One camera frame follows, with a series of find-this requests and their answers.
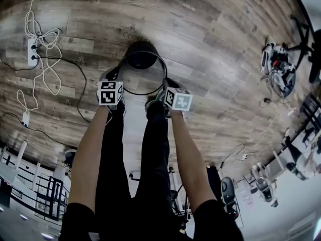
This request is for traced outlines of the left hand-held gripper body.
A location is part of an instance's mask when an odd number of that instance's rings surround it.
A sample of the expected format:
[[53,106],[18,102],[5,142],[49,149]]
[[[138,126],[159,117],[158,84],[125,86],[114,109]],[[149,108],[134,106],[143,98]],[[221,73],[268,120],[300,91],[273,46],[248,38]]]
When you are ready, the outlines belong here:
[[117,109],[123,98],[123,81],[102,76],[97,82],[97,99],[100,106]]

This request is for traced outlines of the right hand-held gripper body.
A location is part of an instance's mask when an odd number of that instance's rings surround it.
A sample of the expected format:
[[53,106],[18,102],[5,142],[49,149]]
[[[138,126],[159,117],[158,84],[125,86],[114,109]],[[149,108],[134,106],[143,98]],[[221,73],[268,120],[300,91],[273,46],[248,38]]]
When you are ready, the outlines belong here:
[[186,89],[168,87],[164,103],[171,110],[189,111],[193,95]]

